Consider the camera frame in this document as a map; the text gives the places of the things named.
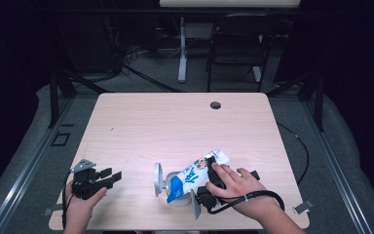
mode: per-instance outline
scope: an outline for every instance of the human hand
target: human hand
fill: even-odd
[[[266,190],[266,187],[259,182],[248,170],[239,168],[237,172],[233,171],[227,165],[212,164],[213,169],[220,176],[226,185],[226,189],[219,188],[208,181],[206,189],[214,196],[221,197],[227,203],[231,203],[235,197],[242,197],[250,192]],[[257,197],[249,199],[248,202],[241,202],[233,206],[237,212],[242,215],[259,220],[266,209],[278,208],[277,202],[271,197]]]
[[[65,188],[65,201],[69,201],[66,211],[65,234],[85,233],[88,222],[93,215],[93,208],[106,195],[107,188],[99,189],[88,200],[81,200],[73,195],[72,181]]]

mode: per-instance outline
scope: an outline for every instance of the blue printed design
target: blue printed design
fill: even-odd
[[[173,200],[181,197],[184,194],[183,182],[178,176],[174,176],[170,180],[169,195],[167,197],[167,202],[170,203]]]
[[[198,178],[199,176],[194,173],[194,168],[191,169],[190,173],[186,176],[186,182],[194,183],[194,180]]]

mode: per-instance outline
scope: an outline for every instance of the round hole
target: round hole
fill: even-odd
[[[218,102],[218,101],[214,101],[214,102],[212,102],[212,103],[210,104],[210,106],[211,106],[211,109],[220,109],[221,104],[220,104],[220,102]]]

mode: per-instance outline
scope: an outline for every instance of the light wood tabletop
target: light wood tabletop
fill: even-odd
[[[297,8],[300,0],[160,0],[161,7],[176,8]]]
[[[220,108],[213,109],[213,102]],[[98,172],[112,168],[113,174],[122,172],[123,178],[96,205],[88,228],[260,229],[257,221],[233,209],[208,214],[202,208],[194,219],[192,204],[170,206],[165,191],[156,197],[155,163],[161,163],[166,177],[215,148],[230,158],[231,168],[256,170],[260,181],[282,197],[286,213],[300,227],[309,225],[307,214],[292,210],[302,198],[264,94],[153,93],[98,98],[71,168],[87,159],[96,163]],[[53,213],[49,225],[62,229],[61,211]]]

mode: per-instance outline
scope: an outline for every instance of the metal stand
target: metal stand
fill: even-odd
[[[180,66],[178,68],[178,82],[186,82],[187,57],[186,57],[186,35],[184,18],[180,22]]]
[[[288,90],[292,86],[296,85],[299,82],[305,82],[302,89],[297,95],[299,100],[307,101],[312,97],[312,94],[316,90],[316,99],[315,99],[315,123],[317,124],[319,130],[323,132],[322,124],[322,112],[323,112],[323,72],[319,71],[310,71],[302,76],[299,76],[297,79],[286,82],[284,85],[270,91],[267,93],[267,97],[274,97],[280,94],[283,91]]]
[[[50,82],[51,123],[48,128],[52,128],[58,119],[59,101],[58,101],[57,89],[59,88],[63,96],[66,98],[75,98],[75,96],[77,95],[77,91],[75,90],[69,78],[72,78],[77,82],[80,82],[86,87],[97,92],[99,95],[103,93],[112,93],[112,92],[109,92],[109,91],[106,91],[100,88],[93,82],[86,80],[84,77],[68,69],[60,69],[58,71],[55,71],[53,76],[51,77],[51,82]]]

